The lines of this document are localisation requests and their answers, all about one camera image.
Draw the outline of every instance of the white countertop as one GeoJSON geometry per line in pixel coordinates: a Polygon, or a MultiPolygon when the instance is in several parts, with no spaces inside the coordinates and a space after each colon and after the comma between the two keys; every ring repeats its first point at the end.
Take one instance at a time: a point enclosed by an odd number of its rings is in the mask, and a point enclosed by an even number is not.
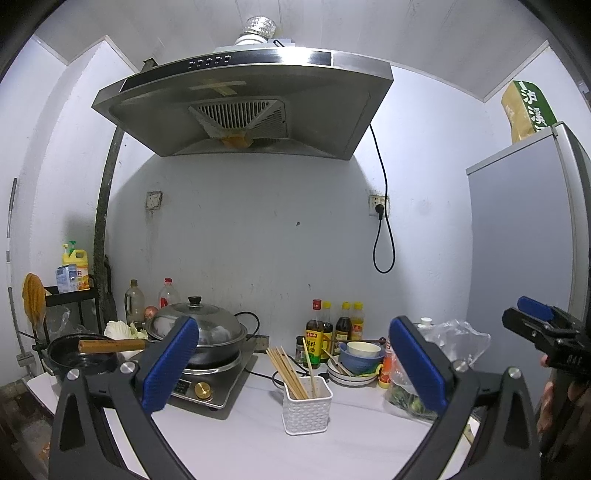
{"type": "MultiPolygon", "coordinates": [[[[266,355],[254,357],[248,369],[267,375],[274,372],[266,355]]],[[[27,387],[55,413],[59,387],[54,377],[45,373],[29,380],[27,387]]],[[[404,418],[404,412],[384,400],[386,390],[377,382],[362,388],[329,382],[329,387],[334,396],[324,433],[286,434],[281,420],[282,391],[270,380],[247,373],[242,374],[224,410],[210,411],[171,398],[152,418],[198,480],[301,480],[304,461],[309,465],[314,458],[323,480],[391,480],[429,425],[404,418]]],[[[146,476],[115,411],[106,408],[105,412],[127,467],[146,476]]],[[[442,478],[459,471],[469,448],[462,436],[442,478]]]]}

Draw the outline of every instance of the bowl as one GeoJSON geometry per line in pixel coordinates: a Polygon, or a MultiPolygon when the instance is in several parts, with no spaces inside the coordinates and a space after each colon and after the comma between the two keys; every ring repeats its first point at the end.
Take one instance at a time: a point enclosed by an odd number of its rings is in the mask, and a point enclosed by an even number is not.
{"type": "Polygon", "coordinates": [[[385,352],[383,348],[380,348],[380,352],[375,357],[357,356],[348,351],[347,343],[339,344],[340,355],[339,362],[349,370],[353,375],[360,375],[371,373],[375,370],[378,364],[384,358],[385,352]]]}
{"type": "Polygon", "coordinates": [[[382,351],[382,347],[367,342],[349,342],[347,343],[347,351],[351,355],[362,356],[365,358],[375,358],[382,351]]]}
{"type": "Polygon", "coordinates": [[[348,375],[342,374],[331,359],[328,361],[326,366],[326,371],[329,373],[330,379],[339,385],[344,385],[345,387],[364,387],[372,383],[378,376],[377,372],[374,371],[372,374],[364,375],[362,377],[350,377],[348,375]]]}

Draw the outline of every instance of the silver screw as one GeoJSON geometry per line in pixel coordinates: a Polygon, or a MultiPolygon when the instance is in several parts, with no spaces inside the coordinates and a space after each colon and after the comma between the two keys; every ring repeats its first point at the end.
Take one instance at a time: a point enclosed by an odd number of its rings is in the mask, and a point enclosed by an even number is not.
{"type": "Polygon", "coordinates": [[[66,377],[67,377],[68,380],[75,380],[79,376],[80,376],[80,370],[78,370],[77,368],[73,368],[66,375],[66,377]]]}
{"type": "Polygon", "coordinates": [[[517,367],[509,367],[509,376],[517,380],[518,378],[521,378],[521,370],[517,367]]]}
{"type": "Polygon", "coordinates": [[[123,373],[123,374],[130,374],[131,372],[133,372],[135,370],[135,363],[123,362],[121,364],[121,366],[119,367],[119,370],[121,370],[121,373],[123,373]]]}
{"type": "Polygon", "coordinates": [[[468,370],[468,362],[465,360],[456,360],[452,365],[456,372],[464,373],[468,370]]]}

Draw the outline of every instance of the blue bowl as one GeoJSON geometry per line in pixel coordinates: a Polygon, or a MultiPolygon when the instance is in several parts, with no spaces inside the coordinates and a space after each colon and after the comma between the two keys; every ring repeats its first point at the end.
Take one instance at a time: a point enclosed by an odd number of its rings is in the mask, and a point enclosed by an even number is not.
{"type": "Polygon", "coordinates": [[[355,375],[362,375],[375,371],[375,368],[382,361],[382,358],[384,358],[385,355],[384,347],[382,347],[377,356],[371,358],[349,353],[347,351],[346,343],[340,343],[339,348],[339,362],[341,362],[347,370],[355,375]]]}

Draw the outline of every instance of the range hood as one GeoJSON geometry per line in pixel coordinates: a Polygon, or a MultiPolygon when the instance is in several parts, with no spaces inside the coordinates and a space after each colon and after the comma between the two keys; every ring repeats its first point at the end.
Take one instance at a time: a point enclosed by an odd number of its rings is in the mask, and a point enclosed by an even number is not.
{"type": "Polygon", "coordinates": [[[350,160],[393,82],[388,62],[357,54],[231,48],[120,80],[92,108],[162,157],[238,151],[350,160]]]}

